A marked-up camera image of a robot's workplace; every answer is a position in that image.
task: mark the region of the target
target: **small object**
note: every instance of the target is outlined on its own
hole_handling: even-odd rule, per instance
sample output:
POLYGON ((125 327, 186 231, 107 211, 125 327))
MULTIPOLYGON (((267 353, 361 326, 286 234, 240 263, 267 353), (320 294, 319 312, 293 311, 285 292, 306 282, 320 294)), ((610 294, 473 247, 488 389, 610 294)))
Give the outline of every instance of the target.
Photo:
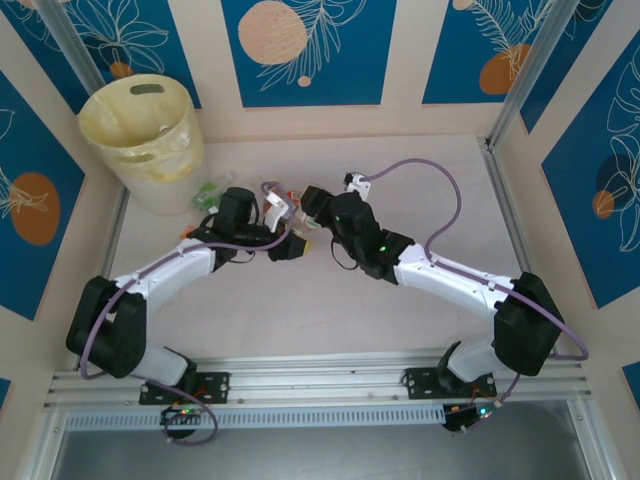
POLYGON ((184 240, 185 238, 188 238, 188 235, 193 232, 196 228, 196 226, 194 225, 187 225, 184 230, 182 231, 182 233, 180 234, 180 240, 184 240))
POLYGON ((465 435, 471 425, 484 418, 475 407, 468 405, 445 405, 444 428, 450 432, 462 432, 465 435))
POLYGON ((233 183, 234 176, 231 173, 225 173, 212 181, 205 183, 198 193, 196 193, 191 202, 201 212, 211 212, 212 208, 220 206, 220 197, 233 183))
POLYGON ((289 205, 277 193, 270 191, 267 202, 271 205, 264 217, 264 224, 269 227, 271 233, 276 231, 280 220, 285 219, 289 213, 289 205))
POLYGON ((371 182, 363 180, 364 175, 361 173, 347 173, 344 177, 345 192, 358 192, 363 202, 367 201, 371 182))

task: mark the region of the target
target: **metal bracket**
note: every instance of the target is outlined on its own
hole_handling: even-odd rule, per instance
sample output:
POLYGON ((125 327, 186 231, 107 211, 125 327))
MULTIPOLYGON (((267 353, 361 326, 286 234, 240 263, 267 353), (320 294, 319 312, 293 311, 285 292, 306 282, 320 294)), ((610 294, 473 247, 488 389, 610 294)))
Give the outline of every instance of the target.
POLYGON ((474 393, 481 392, 480 398, 495 397, 496 384, 493 375, 478 377, 473 383, 463 385, 455 395, 442 388, 438 382, 435 368, 407 368, 402 377, 402 384, 407 387, 410 400, 433 400, 443 398, 473 398, 474 393))
MULTIPOLYGON (((225 404, 229 394, 229 378, 228 372, 196 372, 192 387, 189 388, 191 393, 203 403, 225 404)), ((140 387, 140 405, 172 405, 175 402, 191 403, 184 401, 180 395, 167 392, 155 385, 145 383, 140 387)))

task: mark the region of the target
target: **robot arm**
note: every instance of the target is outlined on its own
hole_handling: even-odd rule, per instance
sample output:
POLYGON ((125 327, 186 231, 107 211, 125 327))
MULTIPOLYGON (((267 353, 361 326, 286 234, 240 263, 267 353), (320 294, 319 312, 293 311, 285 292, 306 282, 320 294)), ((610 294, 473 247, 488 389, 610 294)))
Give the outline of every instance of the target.
POLYGON ((333 239, 367 275, 439 295, 493 327, 490 337, 456 342, 449 348, 438 366, 443 391, 457 397, 479 376, 502 368, 524 375, 539 373, 560 329, 507 293, 516 291, 560 318, 538 277, 523 273, 514 280, 425 252, 413 239, 380 228, 365 202, 369 185, 360 175, 348 174, 345 185, 346 193, 337 196, 308 187, 302 210, 330 229, 333 239))
MULTIPOLYGON (((82 354, 89 332, 108 300, 133 280, 110 312, 113 318, 100 327, 89 361, 115 378, 134 375, 165 385, 181 384, 183 390, 189 391, 184 384, 195 374, 196 365, 172 350, 147 342, 147 319, 180 289, 217 271, 237 254, 233 248, 194 249, 194 246, 222 243, 257 247, 274 242, 280 236, 277 228, 282 226, 280 220, 286 217, 288 205, 275 193, 270 193, 270 197, 272 214, 266 224, 250 224, 251 210, 257 205, 254 194, 243 188, 229 188, 221 198, 219 211, 205 218, 171 252, 113 280, 103 277, 90 280, 69 330, 67 348, 82 354)), ((272 261, 298 258, 304 253, 305 244, 304 239, 290 233, 268 251, 269 258, 272 261)))

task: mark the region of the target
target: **purple cable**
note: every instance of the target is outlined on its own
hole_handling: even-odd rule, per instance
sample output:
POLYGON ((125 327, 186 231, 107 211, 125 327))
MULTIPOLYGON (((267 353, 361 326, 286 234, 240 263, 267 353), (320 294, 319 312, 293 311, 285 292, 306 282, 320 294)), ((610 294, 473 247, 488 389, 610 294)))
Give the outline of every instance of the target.
MULTIPOLYGON (((291 202, 291 200, 287 196, 286 192, 282 189, 282 187, 280 187, 280 185, 278 183, 276 183, 276 182, 264 182, 260 186, 260 189, 263 192, 265 192, 265 190, 267 190, 268 188, 275 188, 276 190, 278 190, 278 192, 280 193, 280 195, 282 196, 284 201, 287 203, 287 205, 291 209, 291 212, 295 211, 295 205, 291 202)), ((183 250, 182 255, 184 255, 185 253, 193 252, 195 250, 201 250, 203 248, 228 248, 228 249, 234 249, 234 250, 244 250, 244 251, 247 251, 247 252, 262 252, 262 251, 269 250, 269 249, 271 249, 273 247, 276 247, 276 246, 280 245, 280 243, 282 243, 284 241, 284 239, 287 237, 287 235, 289 235, 289 232, 291 232, 291 226, 292 225, 293 225, 293 222, 288 222, 287 226, 285 228, 285 231, 282 233, 282 235, 280 237, 278 237, 275 241, 271 242, 270 244, 263 245, 261 247, 244 247, 242 245, 233 245, 231 243, 211 242, 211 243, 203 243, 201 245, 192 245, 190 247, 187 247, 187 248, 185 248, 183 250)), ((174 252, 171 255, 168 255, 167 257, 158 260, 156 263, 151 265, 149 268, 147 268, 146 270, 143 270, 142 272, 140 272, 140 274, 138 275, 138 279, 142 279, 142 278, 146 277, 147 275, 149 275, 154 270, 160 268, 161 266, 163 266, 166 263, 170 262, 174 258, 179 257, 180 255, 181 255, 180 253, 174 252)), ((96 339, 96 337, 98 335, 98 332, 100 331, 100 327, 102 326, 102 324, 104 323, 105 319, 107 318, 107 314, 111 311, 113 306, 122 297, 122 295, 124 295, 125 292, 129 288, 131 288, 135 283, 136 283, 135 279, 129 280, 127 283, 125 283, 122 286, 122 288, 120 288, 109 299, 107 304, 104 306, 104 308, 102 309, 102 311, 98 315, 98 318, 96 320, 96 323, 93 325, 93 328, 91 328, 91 332, 89 332, 89 336, 87 338, 87 343, 85 344, 84 350, 82 351, 82 356, 80 357, 80 375, 85 380, 93 380, 95 378, 101 377, 102 375, 106 375, 106 372, 99 372, 99 373, 95 373, 93 375, 90 375, 89 372, 87 372, 87 365, 89 363, 89 353, 91 352, 91 349, 93 348, 93 343, 95 342, 95 339, 96 339)), ((166 425, 165 429, 163 430, 163 433, 164 433, 165 437, 167 437, 167 439, 170 439, 172 441, 172 443, 174 443, 175 445, 182 445, 182 446, 203 445, 204 443, 207 443, 207 442, 210 442, 211 440, 213 440, 213 438, 216 435, 216 432, 218 431, 218 419, 216 418, 216 416, 213 413, 213 411, 204 402, 201 402, 200 400, 196 399, 192 395, 189 395, 188 393, 183 392, 182 390, 180 390, 178 388, 175 388, 175 387, 172 387, 172 386, 169 386, 169 385, 165 385, 163 383, 157 382, 157 381, 152 380, 152 379, 147 379, 147 382, 149 382, 149 383, 151 383, 151 384, 153 384, 153 385, 155 385, 155 386, 157 386, 159 388, 167 390, 167 391, 169 391, 171 393, 175 393, 176 395, 181 395, 182 397, 189 399, 193 403, 195 403, 198 406, 200 406, 201 408, 203 408, 204 411, 213 420, 214 430, 211 433, 211 435, 209 435, 204 440, 198 440, 198 441, 195 441, 195 442, 186 442, 186 441, 176 442, 176 441, 174 441, 173 439, 171 439, 168 436, 168 425, 166 425)))
MULTIPOLYGON (((407 165, 409 163, 420 163, 420 164, 429 165, 431 167, 437 168, 438 170, 440 170, 440 172, 442 172, 444 174, 445 177, 447 177, 447 179, 451 183, 451 186, 453 187, 453 189, 454 189, 454 191, 456 193, 456 211, 453 214, 453 216, 451 217, 451 220, 449 220, 443 227, 441 227, 438 230, 436 230, 427 239, 427 242, 424 245, 425 253, 426 253, 427 257, 429 258, 429 260, 431 260, 431 258, 432 258, 431 244, 433 243, 433 241, 436 238, 438 238, 445 231, 447 231, 458 220, 458 217, 460 216, 460 212, 462 211, 462 194, 460 192, 460 187, 458 186, 458 182, 456 182, 456 179, 453 178, 453 175, 451 175, 451 173, 449 173, 449 171, 446 168, 444 168, 442 165, 440 165, 439 163, 436 163, 436 162, 434 162, 432 160, 427 160, 427 159, 424 159, 424 158, 408 158, 406 160, 400 160, 399 162, 394 163, 390 167, 385 168, 384 170, 382 170, 379 173, 376 173, 375 175, 364 177, 363 180, 371 182, 373 180, 376 180, 376 179, 386 175, 387 173, 391 172, 392 170, 395 170, 396 168, 398 168, 398 167, 400 167, 402 165, 407 165)), ((490 281, 487 280, 484 277, 479 277, 477 275, 473 275, 471 273, 465 272, 464 270, 460 270, 460 269, 452 267, 450 265, 446 265, 446 264, 438 262, 438 261, 436 261, 435 264, 438 265, 440 268, 442 268, 444 270, 448 270, 448 271, 450 271, 452 273, 455 273, 457 275, 460 275, 462 277, 465 277, 465 278, 468 278, 470 280, 476 281, 476 282, 478 282, 478 283, 480 283, 482 285, 489 285, 489 283, 490 283, 490 281)), ((525 297, 524 295, 522 295, 522 294, 520 294, 518 292, 514 292, 513 290, 511 290, 509 288, 506 288, 506 287, 503 287, 502 285, 498 285, 498 284, 496 284, 495 288, 496 288, 496 290, 499 290, 502 293, 506 293, 507 295, 515 298, 516 300, 519 300, 520 302, 524 303, 525 305, 527 305, 528 307, 532 308, 537 313, 539 313, 540 315, 545 317, 547 320, 549 320, 551 323, 553 323, 556 327, 558 327, 561 331, 566 333, 571 338, 571 340, 573 340, 573 342, 578 346, 578 348, 581 351, 581 355, 555 355, 555 354, 552 354, 552 355, 549 355, 549 358, 554 359, 554 360, 587 360, 589 358, 589 350, 587 349, 587 346, 582 341, 582 339, 578 336, 578 334, 576 334, 573 330, 571 330, 567 325, 565 325, 562 321, 560 321, 558 318, 556 318, 555 315, 551 314, 549 311, 547 311, 546 309, 542 308, 540 305, 538 305, 537 303, 529 300, 527 297, 525 297)))
POLYGON ((453 178, 453 175, 449 173, 449 170, 444 168, 439 163, 434 162, 433 160, 427 160, 426 158, 407 158, 405 160, 400 160, 399 162, 394 163, 390 167, 385 168, 384 170, 382 170, 379 173, 376 173, 375 175, 364 177, 362 180, 365 180, 367 182, 372 182, 373 180, 377 180, 378 178, 383 177, 384 175, 391 172, 392 170, 395 170, 396 168, 401 167, 403 165, 407 165, 409 163, 421 163, 423 165, 428 165, 430 167, 440 170, 440 172, 442 172, 442 174, 445 177, 447 177, 447 180, 449 180, 449 183, 451 183, 451 186, 453 187, 453 190, 456 193, 456 211, 451 217, 451 220, 449 220, 445 225, 443 225, 441 228, 439 228, 433 234, 431 234, 431 236, 427 239, 427 243, 425 243, 424 245, 424 251, 426 252, 429 259, 431 259, 431 244, 436 238, 438 238, 444 232, 449 230, 449 228, 454 223, 456 223, 456 221, 458 220, 458 217, 460 216, 460 212, 462 211, 462 193, 460 192, 460 187, 458 186, 458 182, 456 182, 456 179, 453 178))

